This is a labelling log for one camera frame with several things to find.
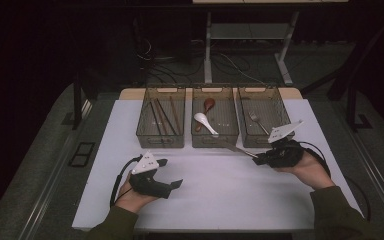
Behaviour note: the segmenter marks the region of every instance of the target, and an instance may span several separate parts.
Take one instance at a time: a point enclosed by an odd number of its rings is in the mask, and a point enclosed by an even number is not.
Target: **hand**
[[[301,182],[314,190],[335,186],[322,165],[306,151],[304,151],[302,159],[294,167],[275,168],[275,170],[294,174]]]
[[[115,202],[115,205],[120,208],[124,208],[130,212],[138,213],[139,210],[146,204],[157,200],[157,197],[142,195],[135,192],[129,183],[131,172],[127,176],[126,181],[120,187],[119,196],[121,196]]]

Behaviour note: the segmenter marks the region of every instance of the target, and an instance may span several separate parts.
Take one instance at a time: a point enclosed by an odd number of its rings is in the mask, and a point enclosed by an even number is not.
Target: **fork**
[[[263,124],[261,124],[260,118],[255,114],[254,111],[249,111],[248,114],[249,114],[249,117],[251,118],[252,121],[258,123],[258,125],[260,125],[260,127],[264,130],[264,132],[267,135],[270,135],[269,132],[267,131],[267,129],[263,126]]]

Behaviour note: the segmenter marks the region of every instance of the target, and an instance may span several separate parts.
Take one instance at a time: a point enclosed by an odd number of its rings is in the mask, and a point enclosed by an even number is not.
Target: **plastic container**
[[[192,147],[222,148],[205,126],[196,131],[199,123],[193,117],[196,113],[205,112],[204,102],[208,98],[215,100],[214,107],[206,113],[206,116],[211,127],[219,133],[218,139],[236,145],[239,127],[232,87],[226,84],[199,84],[193,86],[192,92]]]
[[[136,136],[142,148],[183,148],[186,88],[149,85]]]
[[[277,87],[265,85],[238,87],[236,107],[245,148],[271,148],[268,143],[269,135],[251,119],[250,111],[260,118],[260,123],[269,134],[274,127],[291,123]],[[290,133],[287,138],[292,139],[294,134]]]

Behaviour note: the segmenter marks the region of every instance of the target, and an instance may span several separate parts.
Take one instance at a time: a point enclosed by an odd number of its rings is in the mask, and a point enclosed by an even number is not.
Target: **white table surface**
[[[304,121],[295,130],[294,139],[310,142],[323,152],[332,179],[341,187],[350,205],[359,210],[308,101],[284,100],[284,103],[291,122]],[[114,104],[73,228],[89,230],[105,219],[116,176],[127,161],[148,150],[140,147],[136,137],[141,105],[142,100],[118,100]],[[192,148],[191,109],[192,102],[187,100],[185,147],[151,149],[157,159],[168,159],[168,164],[158,169],[155,180],[170,183],[183,179],[183,183],[168,199],[154,201],[141,210],[135,226],[137,231],[293,232],[313,229],[310,187],[291,174],[256,166],[250,157],[240,153]],[[237,146],[243,147],[241,136]]]

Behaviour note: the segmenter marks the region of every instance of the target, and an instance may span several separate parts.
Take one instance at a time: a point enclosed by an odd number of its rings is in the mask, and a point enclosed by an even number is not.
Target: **sleeve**
[[[119,207],[111,207],[105,220],[92,228],[86,236],[87,240],[131,240],[138,215]]]
[[[310,193],[316,239],[378,239],[372,226],[352,208],[338,186]]]

